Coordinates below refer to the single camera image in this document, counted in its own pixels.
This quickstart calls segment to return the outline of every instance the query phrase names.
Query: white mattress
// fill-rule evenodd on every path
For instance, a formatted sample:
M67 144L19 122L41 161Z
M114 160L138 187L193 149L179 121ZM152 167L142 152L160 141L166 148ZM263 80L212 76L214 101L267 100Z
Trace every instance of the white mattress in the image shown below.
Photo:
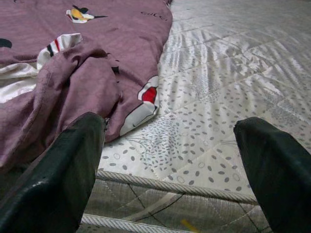
M311 2L175 0L160 109L106 144L99 168L251 194L233 134L257 116L311 152Z

